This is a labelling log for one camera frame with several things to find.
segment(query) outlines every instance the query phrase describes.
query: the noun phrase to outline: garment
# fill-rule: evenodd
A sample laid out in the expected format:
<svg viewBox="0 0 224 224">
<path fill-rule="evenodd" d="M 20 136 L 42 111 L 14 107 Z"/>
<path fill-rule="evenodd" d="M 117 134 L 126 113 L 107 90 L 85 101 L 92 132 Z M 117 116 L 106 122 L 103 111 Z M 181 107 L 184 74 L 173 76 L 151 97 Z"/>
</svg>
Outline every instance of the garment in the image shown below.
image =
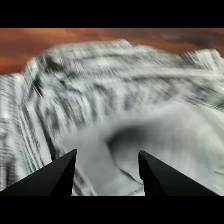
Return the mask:
<svg viewBox="0 0 224 224">
<path fill-rule="evenodd" d="M 124 40 L 49 49 L 23 73 L 18 161 L 28 175 L 77 147 L 74 195 L 141 195 L 144 149 L 224 194 L 223 71 L 215 50 Z"/>
</svg>

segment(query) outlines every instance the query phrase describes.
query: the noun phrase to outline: black and white striped fabric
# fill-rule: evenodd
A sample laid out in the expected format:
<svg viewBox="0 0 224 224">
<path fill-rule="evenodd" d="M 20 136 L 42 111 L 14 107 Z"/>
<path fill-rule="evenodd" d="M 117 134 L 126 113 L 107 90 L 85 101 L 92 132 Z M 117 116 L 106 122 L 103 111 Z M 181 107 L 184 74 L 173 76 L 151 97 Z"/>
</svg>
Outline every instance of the black and white striped fabric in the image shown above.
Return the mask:
<svg viewBox="0 0 224 224">
<path fill-rule="evenodd" d="M 10 173 L 1 175 L 7 177 L 0 182 L 1 189 L 63 155 L 65 133 L 95 127 L 119 114 L 152 112 L 173 101 L 222 111 L 223 77 L 224 60 L 216 50 L 175 55 L 125 40 L 47 50 L 28 62 L 23 78 L 0 78 L 0 104 L 5 105 L 4 100 L 12 107 L 8 119 L 2 115 L 7 110 L 1 107 L 1 170 L 7 170 L 4 158 L 14 161 L 9 162 Z M 13 94 L 4 90 L 10 85 L 18 85 L 21 96 L 14 87 Z M 11 123 L 15 134 L 4 134 Z M 21 171 L 15 161 L 22 164 Z M 73 194 L 100 195 L 90 179 L 78 166 Z M 214 190 L 224 193 L 224 188 Z M 136 188 L 125 195 L 142 192 Z"/>
</svg>

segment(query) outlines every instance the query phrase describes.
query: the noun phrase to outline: wooden surface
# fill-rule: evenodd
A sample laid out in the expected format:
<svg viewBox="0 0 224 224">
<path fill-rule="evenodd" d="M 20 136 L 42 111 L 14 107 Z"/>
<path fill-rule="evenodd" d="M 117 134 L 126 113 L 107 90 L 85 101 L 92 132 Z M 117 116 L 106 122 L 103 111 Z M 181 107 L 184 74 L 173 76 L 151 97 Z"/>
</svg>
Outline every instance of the wooden surface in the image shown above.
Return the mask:
<svg viewBox="0 0 224 224">
<path fill-rule="evenodd" d="M 0 28 L 0 74 L 21 72 L 57 44 L 119 38 L 172 53 L 215 48 L 224 55 L 224 28 Z"/>
</svg>

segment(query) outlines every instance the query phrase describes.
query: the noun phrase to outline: brown table surface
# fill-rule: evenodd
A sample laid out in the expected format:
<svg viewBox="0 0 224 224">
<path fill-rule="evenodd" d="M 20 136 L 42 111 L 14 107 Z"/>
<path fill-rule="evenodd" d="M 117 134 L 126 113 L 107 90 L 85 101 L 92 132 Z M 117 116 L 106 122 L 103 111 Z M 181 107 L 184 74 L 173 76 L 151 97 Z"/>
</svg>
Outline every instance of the brown table surface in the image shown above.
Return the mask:
<svg viewBox="0 0 224 224">
<path fill-rule="evenodd" d="M 224 28 L 0 28 L 0 74 L 21 72 L 30 58 L 57 44 L 119 38 L 171 53 L 215 48 L 224 55 Z"/>
</svg>

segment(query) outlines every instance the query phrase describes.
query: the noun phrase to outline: gray fabric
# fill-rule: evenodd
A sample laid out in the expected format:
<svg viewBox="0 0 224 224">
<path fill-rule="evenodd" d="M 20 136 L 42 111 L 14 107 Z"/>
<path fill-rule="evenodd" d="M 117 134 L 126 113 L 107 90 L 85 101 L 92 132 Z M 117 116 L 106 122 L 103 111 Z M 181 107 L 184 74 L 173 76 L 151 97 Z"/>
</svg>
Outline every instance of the gray fabric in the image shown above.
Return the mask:
<svg viewBox="0 0 224 224">
<path fill-rule="evenodd" d="M 18 101 L 27 173 L 52 148 L 77 147 L 74 195 L 141 195 L 145 149 L 224 194 L 223 68 L 215 50 L 175 55 L 124 40 L 47 50 L 28 62 Z"/>
</svg>

